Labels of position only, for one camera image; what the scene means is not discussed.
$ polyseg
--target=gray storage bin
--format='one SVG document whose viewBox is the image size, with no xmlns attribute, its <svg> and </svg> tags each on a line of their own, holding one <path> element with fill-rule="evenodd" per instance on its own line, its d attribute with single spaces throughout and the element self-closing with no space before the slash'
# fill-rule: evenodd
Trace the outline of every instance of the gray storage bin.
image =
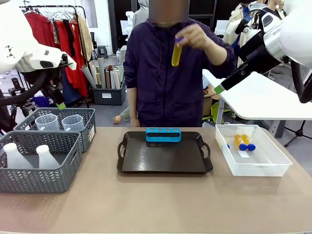
<svg viewBox="0 0 312 234">
<path fill-rule="evenodd" d="M 15 143 L 19 152 L 34 169 L 8 169 L 6 153 L 0 155 L 0 192 L 2 193 L 64 193 L 82 162 L 78 132 L 12 131 L 0 139 L 0 150 Z M 60 164 L 58 169 L 39 169 L 36 148 L 48 145 Z"/>
<path fill-rule="evenodd" d="M 121 106 L 126 100 L 126 85 L 122 83 L 121 89 L 92 89 L 96 105 Z"/>
<path fill-rule="evenodd" d="M 78 114 L 83 117 L 84 129 L 80 132 L 81 139 L 80 145 L 82 147 L 82 152 L 87 152 L 91 141 L 96 133 L 96 117 L 95 109 L 92 108 L 65 108 L 59 110 L 58 108 L 38 108 L 30 116 L 28 116 L 22 123 L 17 125 L 14 130 L 38 130 L 37 126 L 34 124 L 30 128 L 28 127 L 32 122 L 36 120 L 39 116 L 52 113 L 58 117 L 58 125 L 60 130 L 64 130 L 62 125 L 62 120 L 68 116 L 73 116 Z"/>
</svg>

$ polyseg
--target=measuring cup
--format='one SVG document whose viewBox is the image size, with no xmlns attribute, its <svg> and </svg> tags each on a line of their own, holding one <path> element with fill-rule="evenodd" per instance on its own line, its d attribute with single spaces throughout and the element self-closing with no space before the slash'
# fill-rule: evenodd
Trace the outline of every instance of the measuring cup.
<svg viewBox="0 0 312 234">
<path fill-rule="evenodd" d="M 73 115 L 62 120 L 65 131 L 80 132 L 83 130 L 83 118 L 80 115 Z"/>
<path fill-rule="evenodd" d="M 35 123 L 40 131 L 59 131 L 58 117 L 54 114 L 47 114 L 36 118 Z"/>
</svg>

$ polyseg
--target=rolled paper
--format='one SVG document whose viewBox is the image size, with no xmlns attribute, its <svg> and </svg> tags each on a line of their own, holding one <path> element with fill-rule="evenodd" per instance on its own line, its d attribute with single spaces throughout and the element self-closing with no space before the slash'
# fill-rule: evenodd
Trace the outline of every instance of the rolled paper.
<svg viewBox="0 0 312 234">
<path fill-rule="evenodd" d="M 111 85 L 112 85 L 112 89 L 115 89 L 116 86 L 115 86 L 114 72 L 113 72 L 113 71 L 110 71 L 110 73 L 111 73 Z"/>
<path fill-rule="evenodd" d="M 104 66 L 104 59 L 103 58 L 98 58 L 98 65 L 99 65 L 99 73 L 101 76 L 101 86 L 102 89 L 106 89 L 105 85 L 105 66 Z"/>
<path fill-rule="evenodd" d="M 98 81 L 98 84 L 101 85 L 101 74 L 100 73 L 97 73 L 97 81 Z"/>
<path fill-rule="evenodd" d="M 117 72 L 117 74 L 118 74 L 118 80 L 119 80 L 119 83 L 120 83 L 121 82 L 120 70 L 116 69 L 115 72 Z"/>
<path fill-rule="evenodd" d="M 80 70 L 81 70 L 81 71 L 84 73 L 84 75 L 87 77 L 87 79 L 88 79 L 88 81 L 89 81 L 91 87 L 94 88 L 94 89 L 96 89 L 97 86 L 96 86 L 96 84 L 95 84 L 95 82 L 94 82 L 94 80 L 93 80 L 93 77 L 92 77 L 92 75 L 91 75 L 91 73 L 90 73 L 90 71 L 89 71 L 89 68 L 88 68 L 86 65 L 83 65 L 82 68 L 80 68 Z"/>
<path fill-rule="evenodd" d="M 106 87 L 108 88 L 108 89 L 111 89 L 112 88 L 112 86 L 111 86 L 111 78 L 110 78 L 110 73 L 109 73 L 109 71 L 105 71 L 105 79 L 106 79 Z"/>
<path fill-rule="evenodd" d="M 119 66 L 119 70 L 120 70 L 120 79 L 121 82 L 123 82 L 123 66 Z"/>
<path fill-rule="evenodd" d="M 90 70 L 91 70 L 91 74 L 92 74 L 94 83 L 95 83 L 95 84 L 98 84 L 97 72 L 96 72 L 96 67 L 95 67 L 95 65 L 94 65 L 94 62 L 93 62 L 93 61 L 90 61 L 90 62 L 89 62 L 89 66 L 90 66 Z"/>
<path fill-rule="evenodd" d="M 113 73 L 114 73 L 114 81 L 115 81 L 116 89 L 120 89 L 120 83 L 119 83 L 119 78 L 118 78 L 118 72 L 113 72 Z"/>
</svg>

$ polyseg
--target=yellow liquid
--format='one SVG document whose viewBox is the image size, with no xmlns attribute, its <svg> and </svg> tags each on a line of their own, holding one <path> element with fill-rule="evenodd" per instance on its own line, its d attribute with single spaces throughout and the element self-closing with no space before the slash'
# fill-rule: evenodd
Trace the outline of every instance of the yellow liquid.
<svg viewBox="0 0 312 234">
<path fill-rule="evenodd" d="M 250 145 L 250 144 L 251 144 L 251 142 L 250 142 L 250 140 L 249 140 L 249 138 L 248 138 L 247 135 L 242 135 L 241 138 L 242 138 L 243 142 L 244 142 L 246 145 Z"/>
<path fill-rule="evenodd" d="M 236 146 L 237 146 L 238 149 L 239 149 L 239 146 L 240 146 L 241 144 L 244 144 L 242 138 L 240 138 L 239 135 L 235 135 L 235 143 L 236 143 Z"/>
<path fill-rule="evenodd" d="M 177 47 L 177 45 L 175 44 L 174 53 L 172 54 L 172 61 L 171 61 L 173 67 L 179 66 L 181 53 L 182 53 L 182 46 Z"/>
</svg>

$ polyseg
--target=hand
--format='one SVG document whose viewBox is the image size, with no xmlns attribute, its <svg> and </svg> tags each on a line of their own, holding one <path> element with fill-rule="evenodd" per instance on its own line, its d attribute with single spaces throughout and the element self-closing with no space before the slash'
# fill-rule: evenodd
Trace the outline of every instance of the hand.
<svg viewBox="0 0 312 234">
<path fill-rule="evenodd" d="M 141 124 L 137 118 L 130 118 L 130 123 L 132 127 L 135 127 L 135 128 L 141 127 Z"/>
<path fill-rule="evenodd" d="M 121 116 L 115 116 L 115 117 L 113 118 L 113 120 L 114 120 L 114 124 L 120 124 L 120 122 L 121 122 Z"/>
<path fill-rule="evenodd" d="M 213 42 L 197 23 L 183 28 L 175 36 L 177 39 L 181 37 L 183 40 L 177 43 L 178 46 L 189 45 L 202 50 L 207 49 Z"/>
</svg>

